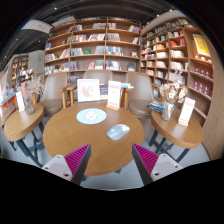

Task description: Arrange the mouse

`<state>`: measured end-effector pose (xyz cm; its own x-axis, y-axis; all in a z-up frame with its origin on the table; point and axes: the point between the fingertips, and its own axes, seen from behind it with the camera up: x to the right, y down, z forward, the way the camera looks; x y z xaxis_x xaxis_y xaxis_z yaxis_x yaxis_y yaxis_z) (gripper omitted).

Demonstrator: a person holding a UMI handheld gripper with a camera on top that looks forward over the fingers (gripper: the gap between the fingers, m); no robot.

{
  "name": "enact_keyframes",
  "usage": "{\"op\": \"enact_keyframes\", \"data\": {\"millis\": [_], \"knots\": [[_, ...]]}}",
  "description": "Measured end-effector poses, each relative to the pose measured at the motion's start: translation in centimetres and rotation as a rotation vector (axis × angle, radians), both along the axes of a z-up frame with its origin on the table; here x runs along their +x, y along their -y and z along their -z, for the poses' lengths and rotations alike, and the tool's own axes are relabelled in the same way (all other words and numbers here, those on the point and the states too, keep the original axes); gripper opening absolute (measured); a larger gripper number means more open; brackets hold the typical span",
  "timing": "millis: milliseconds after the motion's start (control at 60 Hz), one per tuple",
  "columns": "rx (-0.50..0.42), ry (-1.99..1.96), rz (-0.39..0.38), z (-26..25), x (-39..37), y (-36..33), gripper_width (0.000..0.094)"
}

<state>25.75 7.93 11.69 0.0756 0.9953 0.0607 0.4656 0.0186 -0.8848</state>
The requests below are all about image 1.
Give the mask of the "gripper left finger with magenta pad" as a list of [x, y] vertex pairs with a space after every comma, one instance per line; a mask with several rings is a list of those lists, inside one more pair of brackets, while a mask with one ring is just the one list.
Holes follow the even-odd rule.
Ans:
[[42, 169], [79, 185], [91, 156], [91, 145], [86, 144], [66, 156], [56, 155]]

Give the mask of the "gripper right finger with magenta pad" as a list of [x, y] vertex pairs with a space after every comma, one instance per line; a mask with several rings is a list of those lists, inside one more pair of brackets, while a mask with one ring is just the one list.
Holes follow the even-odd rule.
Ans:
[[132, 144], [132, 155], [144, 185], [182, 169], [182, 166], [167, 154], [157, 155], [135, 143]]

